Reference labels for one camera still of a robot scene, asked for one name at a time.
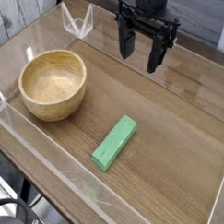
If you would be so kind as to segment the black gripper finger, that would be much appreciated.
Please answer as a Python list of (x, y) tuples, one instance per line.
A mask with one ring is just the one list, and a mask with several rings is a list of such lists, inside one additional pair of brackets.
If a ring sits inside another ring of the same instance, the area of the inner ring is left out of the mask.
[(147, 65), (147, 71), (149, 73), (155, 72), (157, 67), (162, 64), (166, 50), (168, 50), (168, 48), (165, 39), (157, 35), (153, 37), (153, 45), (149, 53)]
[(135, 49), (135, 30), (132, 22), (126, 18), (119, 18), (118, 28), (119, 42), (120, 42), (120, 55), (126, 59)]

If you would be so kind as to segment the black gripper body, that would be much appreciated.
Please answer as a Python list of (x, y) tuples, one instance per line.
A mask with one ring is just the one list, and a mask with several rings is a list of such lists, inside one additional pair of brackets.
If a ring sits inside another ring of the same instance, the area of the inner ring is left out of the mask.
[(117, 0), (116, 21), (123, 17), (132, 22), (135, 31), (150, 38), (162, 36), (167, 46), (176, 42), (180, 20), (166, 8), (168, 0)]

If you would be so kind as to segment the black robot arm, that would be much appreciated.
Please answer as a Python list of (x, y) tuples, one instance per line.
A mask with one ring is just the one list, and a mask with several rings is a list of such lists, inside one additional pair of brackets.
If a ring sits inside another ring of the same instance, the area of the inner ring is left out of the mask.
[(168, 0), (117, 0), (116, 22), (120, 55), (128, 58), (135, 49), (136, 33), (149, 37), (152, 42), (147, 71), (153, 73), (161, 66), (166, 51), (177, 40), (180, 20), (166, 9)]

